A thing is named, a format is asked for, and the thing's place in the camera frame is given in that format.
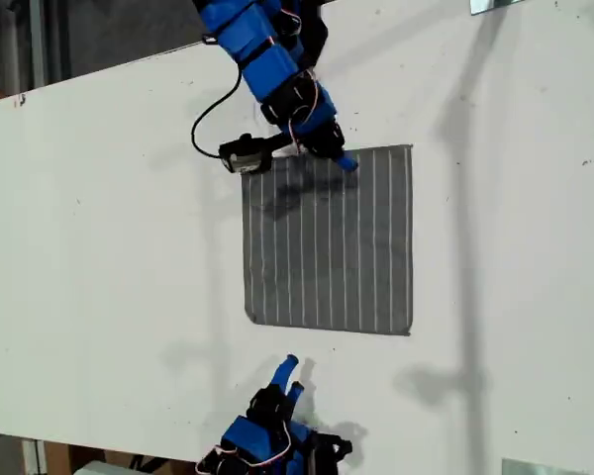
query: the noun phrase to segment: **white tabletop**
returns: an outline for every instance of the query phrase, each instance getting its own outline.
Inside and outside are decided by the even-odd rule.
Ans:
[[[293,352],[344,472],[594,475],[594,0],[324,14],[347,147],[414,145],[412,336],[248,320],[239,177],[189,141],[236,69],[189,47],[0,101],[0,432],[197,459]]]

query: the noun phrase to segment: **robot finger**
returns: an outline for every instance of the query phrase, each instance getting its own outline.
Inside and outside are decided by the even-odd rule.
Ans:
[[[275,370],[273,379],[270,384],[276,384],[281,389],[282,393],[286,392],[286,386],[288,385],[288,379],[293,369],[299,364],[299,359],[294,354],[289,354],[286,359],[279,367]]]

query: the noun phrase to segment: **white wire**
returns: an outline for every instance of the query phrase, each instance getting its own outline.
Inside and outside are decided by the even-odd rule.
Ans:
[[[291,36],[296,37],[299,34],[301,34],[301,18],[299,17],[299,15],[297,15],[296,13],[290,12],[284,8],[281,9],[281,13],[288,15],[293,20],[297,20],[297,22],[299,23],[297,30],[294,33],[292,33]]]
[[[286,455],[288,453],[288,451],[290,450],[290,447],[292,446],[293,442],[292,442],[292,439],[290,438],[290,432],[288,431],[288,427],[286,426],[286,421],[282,421],[282,423],[284,424],[284,433],[286,434],[286,437],[288,438],[288,443],[286,444],[286,448],[284,448],[277,455],[273,455],[268,460],[264,460],[263,462],[259,462],[259,463],[248,463],[243,458],[240,458],[240,460],[242,462],[244,462],[246,465],[248,465],[250,468],[257,468],[257,467],[264,467],[266,465],[270,465],[271,463],[276,462],[277,460],[279,460],[280,458],[282,458],[284,455]]]
[[[310,118],[312,117],[313,112],[315,112],[315,109],[317,109],[317,103],[319,102],[319,86],[317,85],[317,78],[315,77],[315,74],[310,69],[306,69],[306,72],[310,75],[311,79],[313,80],[313,84],[315,85],[315,100],[313,101],[313,105],[310,108],[310,112],[308,113],[308,116],[306,116],[306,119],[304,119],[301,122],[302,124],[306,124],[308,121],[310,121]],[[297,114],[299,111],[301,111],[305,107],[308,107],[308,106],[298,107],[295,110],[295,112],[293,112],[293,115],[290,116],[290,119],[288,119],[288,132],[290,133],[290,138],[293,140],[293,143],[295,143],[295,145],[297,146],[297,153],[301,153],[301,145],[297,142],[297,138],[295,137],[295,132],[293,131],[293,117],[295,116],[295,114]]]
[[[282,424],[284,426],[284,433],[286,434],[286,438],[288,439],[288,443],[286,444],[286,448],[284,448],[281,452],[279,452],[276,455],[273,455],[272,457],[270,457],[267,460],[264,460],[263,462],[258,462],[258,463],[250,463],[247,462],[246,460],[244,460],[243,458],[237,456],[237,449],[234,450],[225,450],[224,448],[222,448],[220,445],[216,445],[214,446],[213,451],[215,451],[218,455],[222,455],[223,453],[228,453],[228,454],[235,454],[236,457],[242,461],[243,463],[245,463],[246,465],[248,465],[250,468],[258,468],[258,467],[265,467],[266,465],[270,465],[271,463],[276,462],[277,460],[279,460],[280,458],[284,457],[288,451],[290,450],[290,447],[292,447],[292,439],[290,438],[290,432],[288,431],[288,426],[286,425],[286,421],[282,421]],[[211,452],[209,452],[207,455],[205,455],[203,457],[202,460],[200,460],[200,462],[198,462],[196,464],[196,474],[197,475],[213,475],[211,472],[204,472],[202,470],[198,469],[198,466],[205,461],[205,458],[207,458],[209,455],[211,454]]]

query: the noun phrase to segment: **robotic hand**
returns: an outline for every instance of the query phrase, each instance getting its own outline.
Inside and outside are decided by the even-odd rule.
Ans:
[[[346,171],[356,162],[344,152],[345,139],[335,120],[337,110],[311,68],[328,37],[319,15],[322,0],[194,0],[207,29],[206,44],[220,45],[236,62],[239,76],[230,93],[203,113],[192,129],[201,153],[221,158],[231,172],[263,173],[272,153],[291,142],[329,158]],[[225,143],[219,155],[195,141],[198,123],[229,98],[244,76],[266,120],[282,131],[270,139],[244,134]]]
[[[337,435],[326,435],[291,421],[304,388],[286,386],[299,363],[288,355],[270,384],[250,401],[247,416],[238,416],[197,465],[199,475],[336,475],[337,464],[352,452],[352,444]]]

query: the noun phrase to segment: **gray cloth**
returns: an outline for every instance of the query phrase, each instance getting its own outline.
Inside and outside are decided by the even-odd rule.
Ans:
[[[245,309],[260,325],[409,334],[411,147],[292,156],[243,177]]]

